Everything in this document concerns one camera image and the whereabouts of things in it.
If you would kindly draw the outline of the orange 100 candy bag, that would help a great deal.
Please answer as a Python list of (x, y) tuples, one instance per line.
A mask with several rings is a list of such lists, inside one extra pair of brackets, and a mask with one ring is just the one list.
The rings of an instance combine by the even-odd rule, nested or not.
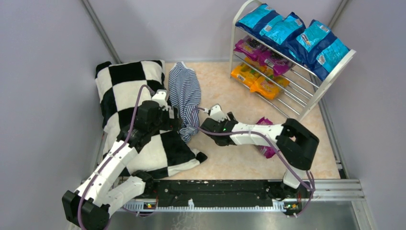
[(250, 92), (256, 92), (265, 97), (266, 99), (273, 100), (289, 85), (289, 81), (281, 76), (274, 75), (272, 69), (267, 69), (264, 72), (264, 77), (260, 73), (254, 73), (257, 77), (249, 87)]

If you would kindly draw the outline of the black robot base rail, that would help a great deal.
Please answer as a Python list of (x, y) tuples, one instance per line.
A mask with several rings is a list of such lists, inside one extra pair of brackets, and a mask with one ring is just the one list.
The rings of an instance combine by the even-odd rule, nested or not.
[(292, 189), (281, 180), (154, 180), (135, 200), (157, 201), (158, 207), (271, 207), (309, 197), (304, 186)]

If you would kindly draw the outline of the blue Slendy candy bag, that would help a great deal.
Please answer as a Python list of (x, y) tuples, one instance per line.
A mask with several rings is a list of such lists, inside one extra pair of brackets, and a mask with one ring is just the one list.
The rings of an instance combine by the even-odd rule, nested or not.
[(324, 81), (350, 49), (330, 28), (312, 20), (296, 38), (287, 43), (289, 51)]

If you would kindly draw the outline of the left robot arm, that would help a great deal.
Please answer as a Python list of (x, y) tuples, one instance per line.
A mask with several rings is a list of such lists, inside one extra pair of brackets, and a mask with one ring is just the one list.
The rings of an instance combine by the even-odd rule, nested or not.
[(66, 219), (83, 230), (107, 229), (116, 211), (144, 193), (151, 176), (135, 172), (123, 184), (112, 188), (115, 180), (154, 134), (179, 128), (177, 107), (169, 106), (163, 99), (136, 105), (130, 124), (119, 133), (101, 164), (74, 192), (64, 193), (62, 204)]

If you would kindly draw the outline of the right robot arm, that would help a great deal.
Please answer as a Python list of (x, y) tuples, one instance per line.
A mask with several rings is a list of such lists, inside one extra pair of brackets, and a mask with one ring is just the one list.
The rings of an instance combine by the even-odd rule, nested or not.
[(283, 124), (249, 125), (233, 117), (220, 120), (208, 117), (198, 127), (218, 146), (255, 145), (272, 148), (286, 167), (282, 184), (291, 189), (300, 185), (310, 193), (315, 189), (310, 171), (319, 138), (299, 121), (288, 118)]

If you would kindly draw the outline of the blue candy bag front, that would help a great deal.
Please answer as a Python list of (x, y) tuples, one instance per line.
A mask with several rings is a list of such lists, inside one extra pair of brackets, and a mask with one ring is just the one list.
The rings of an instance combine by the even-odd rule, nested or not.
[(238, 20), (235, 26), (244, 29), (255, 36), (263, 36), (268, 33), (277, 23), (282, 22), (284, 17), (274, 8), (264, 3)]

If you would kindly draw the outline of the purple grape candy bag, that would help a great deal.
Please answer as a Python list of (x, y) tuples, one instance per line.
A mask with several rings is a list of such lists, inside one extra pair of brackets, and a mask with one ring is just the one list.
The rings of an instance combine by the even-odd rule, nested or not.
[(292, 62), (269, 49), (263, 50), (258, 54), (257, 62), (261, 66), (271, 67), (276, 76), (285, 74), (293, 67)]
[(257, 61), (258, 57), (264, 50), (264, 45), (250, 36), (246, 36), (235, 43), (234, 51), (245, 54), (253, 61)]

